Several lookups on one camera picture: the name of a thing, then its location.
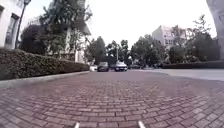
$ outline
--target street lamp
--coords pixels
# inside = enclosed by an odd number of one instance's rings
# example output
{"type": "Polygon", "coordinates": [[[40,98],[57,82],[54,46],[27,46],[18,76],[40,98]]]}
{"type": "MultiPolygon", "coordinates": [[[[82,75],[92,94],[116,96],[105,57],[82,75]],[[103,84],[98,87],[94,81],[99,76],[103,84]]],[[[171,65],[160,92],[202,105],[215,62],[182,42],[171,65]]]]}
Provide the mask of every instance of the street lamp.
{"type": "Polygon", "coordinates": [[[18,41],[19,41],[19,32],[20,32],[21,23],[22,23],[22,20],[23,20],[23,15],[24,15],[26,6],[27,6],[30,2],[31,2],[31,0],[24,0],[24,3],[23,3],[24,6],[23,6],[22,14],[21,14],[20,19],[19,19],[19,25],[18,25],[18,29],[17,29],[17,33],[16,33],[15,49],[17,48],[18,41]]]}

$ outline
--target shrub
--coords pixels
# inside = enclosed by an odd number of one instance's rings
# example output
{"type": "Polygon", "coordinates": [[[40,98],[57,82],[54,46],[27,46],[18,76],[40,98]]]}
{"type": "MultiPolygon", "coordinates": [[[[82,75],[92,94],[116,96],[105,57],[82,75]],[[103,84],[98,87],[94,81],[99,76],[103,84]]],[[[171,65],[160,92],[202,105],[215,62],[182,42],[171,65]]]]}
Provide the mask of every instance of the shrub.
{"type": "Polygon", "coordinates": [[[89,66],[20,50],[0,48],[0,80],[38,77],[89,70],[89,66]]]}
{"type": "Polygon", "coordinates": [[[139,65],[131,65],[130,69],[141,69],[141,66],[139,66],[139,65]]]}
{"type": "Polygon", "coordinates": [[[165,64],[164,69],[223,69],[224,61],[196,62],[189,64],[165,64]]]}

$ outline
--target curb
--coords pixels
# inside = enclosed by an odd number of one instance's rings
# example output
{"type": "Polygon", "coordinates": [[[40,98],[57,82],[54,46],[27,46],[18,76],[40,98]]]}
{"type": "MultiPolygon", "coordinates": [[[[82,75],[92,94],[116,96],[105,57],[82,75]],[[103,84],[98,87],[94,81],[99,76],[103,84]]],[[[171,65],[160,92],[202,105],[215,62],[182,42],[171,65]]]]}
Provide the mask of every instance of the curb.
{"type": "Polygon", "coordinates": [[[14,80],[5,80],[5,81],[0,81],[0,88],[34,85],[38,83],[49,82],[53,80],[68,78],[75,75],[82,75],[87,73],[89,73],[89,71],[69,73],[69,74],[49,75],[49,76],[41,76],[41,77],[32,77],[32,78],[23,78],[23,79],[14,79],[14,80]]]}

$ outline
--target pole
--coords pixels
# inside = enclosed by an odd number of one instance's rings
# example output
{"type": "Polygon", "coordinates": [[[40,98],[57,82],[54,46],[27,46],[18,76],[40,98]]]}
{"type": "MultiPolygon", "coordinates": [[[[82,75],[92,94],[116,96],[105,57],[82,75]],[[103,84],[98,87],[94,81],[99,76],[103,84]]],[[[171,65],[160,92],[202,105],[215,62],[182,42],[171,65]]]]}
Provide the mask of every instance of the pole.
{"type": "Polygon", "coordinates": [[[118,62],[118,45],[117,45],[117,62],[118,62]]]}
{"type": "Polygon", "coordinates": [[[15,49],[17,49],[17,45],[18,45],[18,41],[19,41],[19,32],[20,32],[20,27],[21,27],[21,23],[23,20],[23,15],[24,15],[25,9],[26,9],[26,5],[24,5],[24,7],[23,7],[22,14],[19,19],[19,25],[18,25],[18,29],[17,29],[17,33],[16,33],[15,49]]]}

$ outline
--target red brick paving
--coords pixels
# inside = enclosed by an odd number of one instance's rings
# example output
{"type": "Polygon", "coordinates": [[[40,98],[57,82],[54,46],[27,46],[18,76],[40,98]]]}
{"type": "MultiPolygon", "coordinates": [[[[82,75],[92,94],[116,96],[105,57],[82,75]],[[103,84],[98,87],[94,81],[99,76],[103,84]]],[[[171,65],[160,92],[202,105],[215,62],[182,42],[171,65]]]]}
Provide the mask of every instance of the red brick paving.
{"type": "Polygon", "coordinates": [[[0,89],[0,128],[223,128],[224,82],[89,73],[0,89]]]}

